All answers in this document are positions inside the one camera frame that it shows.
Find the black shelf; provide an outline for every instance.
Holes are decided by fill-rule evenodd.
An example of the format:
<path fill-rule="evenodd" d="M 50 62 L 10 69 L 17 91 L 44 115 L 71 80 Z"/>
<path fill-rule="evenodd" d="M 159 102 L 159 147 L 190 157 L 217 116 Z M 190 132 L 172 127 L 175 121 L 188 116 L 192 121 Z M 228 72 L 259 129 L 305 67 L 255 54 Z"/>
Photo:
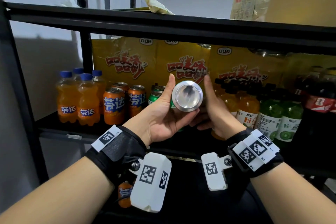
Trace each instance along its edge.
<path fill-rule="evenodd" d="M 57 112 L 36 121 L 36 126 L 42 138 L 86 144 L 93 143 L 111 127 L 104 123 L 103 117 L 99 123 L 94 124 L 92 127 L 81 126 L 79 122 L 74 124 L 69 122 L 61 123 L 58 120 Z M 289 147 L 281 151 L 285 162 L 303 175 L 336 178 L 333 155 L 316 151 L 315 148 L 310 146 L 311 143 L 302 143 L 302 141 L 314 142 L 315 137 L 310 138 L 301 131 L 304 131 L 304 129 L 298 131 L 296 138 L 289 144 Z M 151 144 L 149 151 L 200 160 L 203 154 L 209 152 L 216 152 L 220 157 L 223 157 L 228 154 L 227 147 L 225 141 L 217 140 L 211 136 L 210 129 L 198 131 L 187 126 L 182 132 L 176 133 L 172 138 Z"/>
<path fill-rule="evenodd" d="M 158 213 L 137 208 L 123 209 L 116 191 L 93 223 L 136 221 L 137 223 L 198 223 L 200 220 L 225 220 L 229 223 L 258 219 L 272 223 L 248 180 L 232 170 L 225 171 L 228 189 L 209 191 L 201 163 L 171 159 L 172 170 L 163 206 Z"/>
<path fill-rule="evenodd" d="M 68 30 L 336 55 L 336 28 L 4 3 L 9 20 Z"/>

